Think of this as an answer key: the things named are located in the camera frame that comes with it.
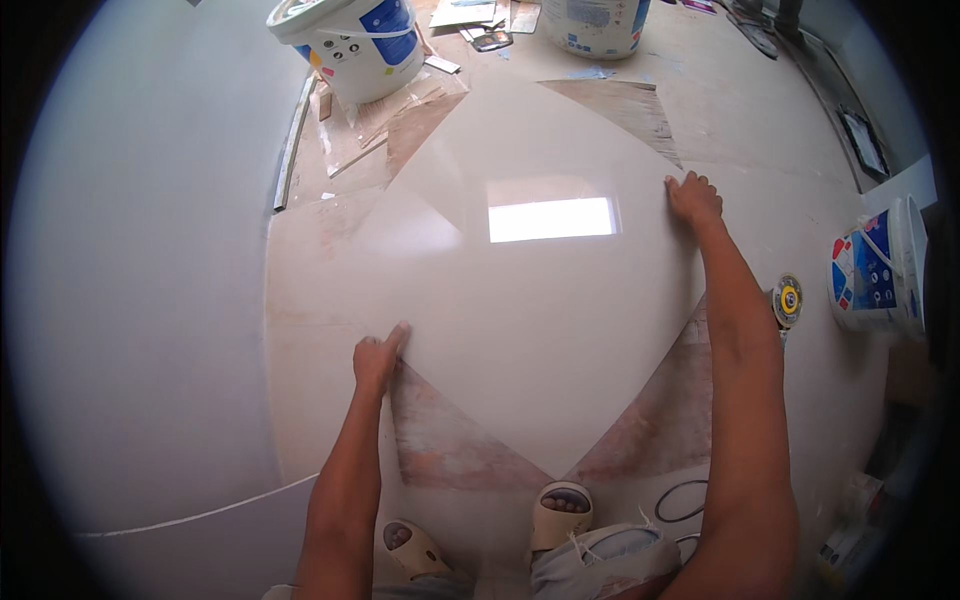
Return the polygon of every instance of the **floor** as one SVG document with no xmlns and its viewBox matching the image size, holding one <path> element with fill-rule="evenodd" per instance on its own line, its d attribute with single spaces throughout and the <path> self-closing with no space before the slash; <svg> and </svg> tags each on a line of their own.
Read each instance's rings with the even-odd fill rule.
<svg viewBox="0 0 960 600">
<path fill-rule="evenodd" d="M 478 54 L 455 32 L 426 28 L 432 0 L 418 5 L 421 29 L 461 78 L 509 73 L 563 79 L 593 64 L 552 45 L 542 29 L 517 34 L 509 59 Z M 657 94 L 685 169 L 707 174 L 725 198 L 733 239 L 761 285 L 795 273 L 806 285 L 802 322 L 786 346 L 785 395 L 805 576 L 826 538 L 845 482 L 866 462 L 882 414 L 886 348 L 842 334 L 824 293 L 828 248 L 862 211 L 840 140 L 804 75 L 786 56 L 769 60 L 722 14 L 653 2 L 638 52 L 605 64 L 616 80 L 647 82 Z M 317 265 L 336 261 L 376 210 L 391 180 L 387 147 L 334 179 L 325 174 L 316 116 L 307 115 L 288 207 L 271 224 L 266 334 L 270 404 L 284 482 L 316 472 L 332 447 L 352 393 L 353 345 L 365 333 L 324 304 Z M 334 194 L 321 200 L 322 194 Z M 738 214 L 768 223 L 748 227 Z M 707 479 L 711 375 L 704 304 L 653 377 L 603 439 L 567 475 L 588 485 L 597 525 L 648 516 L 677 483 Z M 536 491 L 549 477 L 489 435 L 404 366 L 385 404 L 381 516 L 404 516 L 479 578 L 477 597 L 519 597 L 522 554 Z M 670 494 L 665 515 L 703 501 L 705 486 Z M 658 523 L 668 535 L 699 531 L 700 517 Z M 684 544 L 684 554 L 692 551 Z M 396 576 L 378 554 L 381 578 Z"/>
</svg>

